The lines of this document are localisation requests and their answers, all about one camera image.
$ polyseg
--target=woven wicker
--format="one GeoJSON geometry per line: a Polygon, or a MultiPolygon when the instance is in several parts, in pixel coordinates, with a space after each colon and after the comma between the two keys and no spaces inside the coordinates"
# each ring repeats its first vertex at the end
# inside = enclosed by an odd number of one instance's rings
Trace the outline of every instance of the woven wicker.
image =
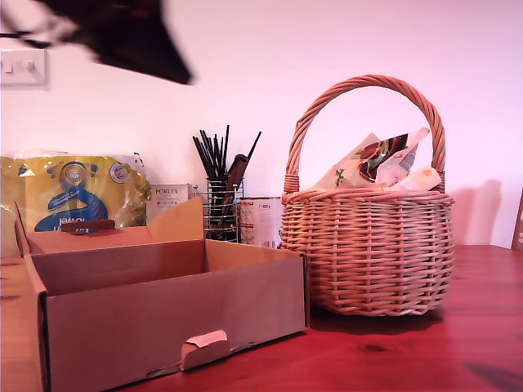
{"type": "Polygon", "coordinates": [[[297,122],[284,195],[283,247],[308,255],[311,298],[340,314],[424,314],[449,288],[453,199],[445,194],[445,129],[432,104],[408,83],[365,75],[332,86],[297,122]],[[422,110],[432,133],[432,166],[442,183],[429,192],[375,189],[299,191],[302,144],[328,102],[358,87],[398,91],[422,110]]]}

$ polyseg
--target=tin can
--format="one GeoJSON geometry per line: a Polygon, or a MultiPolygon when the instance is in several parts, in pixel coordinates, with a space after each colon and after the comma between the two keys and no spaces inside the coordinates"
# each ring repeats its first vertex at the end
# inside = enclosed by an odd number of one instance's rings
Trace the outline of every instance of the tin can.
{"type": "Polygon", "coordinates": [[[280,198],[241,198],[239,218],[241,242],[259,247],[281,247],[282,215],[280,198]]]}

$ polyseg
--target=light switch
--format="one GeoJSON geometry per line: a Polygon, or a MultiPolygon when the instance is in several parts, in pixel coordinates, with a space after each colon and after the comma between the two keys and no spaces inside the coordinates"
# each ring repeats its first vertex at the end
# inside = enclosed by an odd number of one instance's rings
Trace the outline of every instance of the light switch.
{"type": "Polygon", "coordinates": [[[2,86],[43,86],[47,83],[46,50],[2,51],[2,86]]]}

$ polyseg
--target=table surface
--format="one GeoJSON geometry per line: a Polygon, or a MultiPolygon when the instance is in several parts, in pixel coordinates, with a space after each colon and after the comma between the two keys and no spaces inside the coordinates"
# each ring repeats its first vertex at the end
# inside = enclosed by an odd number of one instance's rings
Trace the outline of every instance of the table surface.
{"type": "MultiPolygon", "coordinates": [[[[21,260],[2,260],[0,272],[2,391],[31,392],[21,260]]],[[[523,390],[523,252],[458,247],[443,307],[423,316],[313,310],[303,333],[119,390],[523,390]]]]}

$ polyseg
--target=cardboard box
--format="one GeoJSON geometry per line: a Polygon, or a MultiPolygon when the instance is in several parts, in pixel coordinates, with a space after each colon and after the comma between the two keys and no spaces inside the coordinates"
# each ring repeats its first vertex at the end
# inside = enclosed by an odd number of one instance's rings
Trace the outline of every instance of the cardboard box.
{"type": "MultiPolygon", "coordinates": [[[[147,227],[16,237],[42,390],[100,391],[308,326],[304,256],[203,239],[199,198],[147,227]]],[[[104,227],[107,221],[78,222],[104,227]]]]}

